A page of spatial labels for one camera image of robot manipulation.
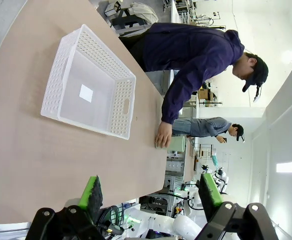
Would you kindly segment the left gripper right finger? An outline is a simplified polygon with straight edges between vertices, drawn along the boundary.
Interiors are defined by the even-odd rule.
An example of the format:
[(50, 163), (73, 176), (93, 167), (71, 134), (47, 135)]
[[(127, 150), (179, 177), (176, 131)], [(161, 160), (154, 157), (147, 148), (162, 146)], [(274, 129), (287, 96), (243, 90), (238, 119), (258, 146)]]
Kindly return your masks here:
[(241, 240), (278, 239), (264, 205), (255, 202), (241, 207), (222, 200), (210, 173), (201, 174), (198, 193), (207, 219), (199, 240), (221, 240), (226, 233), (236, 233)]

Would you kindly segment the person's right hand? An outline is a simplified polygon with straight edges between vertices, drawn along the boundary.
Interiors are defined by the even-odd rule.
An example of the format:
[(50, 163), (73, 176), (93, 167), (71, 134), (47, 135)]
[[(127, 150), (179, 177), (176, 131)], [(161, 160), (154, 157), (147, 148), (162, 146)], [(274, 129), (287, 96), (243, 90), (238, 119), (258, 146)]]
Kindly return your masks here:
[(172, 137), (172, 125), (162, 121), (159, 124), (155, 138), (155, 147), (167, 148), (170, 145)]

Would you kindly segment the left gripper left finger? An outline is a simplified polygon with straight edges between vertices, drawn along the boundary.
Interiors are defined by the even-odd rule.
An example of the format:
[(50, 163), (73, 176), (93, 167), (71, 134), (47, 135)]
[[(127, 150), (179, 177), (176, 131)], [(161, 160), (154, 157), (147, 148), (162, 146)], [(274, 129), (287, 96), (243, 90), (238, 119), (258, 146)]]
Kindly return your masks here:
[(102, 240), (96, 226), (103, 196), (98, 176), (91, 176), (78, 204), (55, 212), (51, 208), (40, 208), (31, 222), (31, 240)]

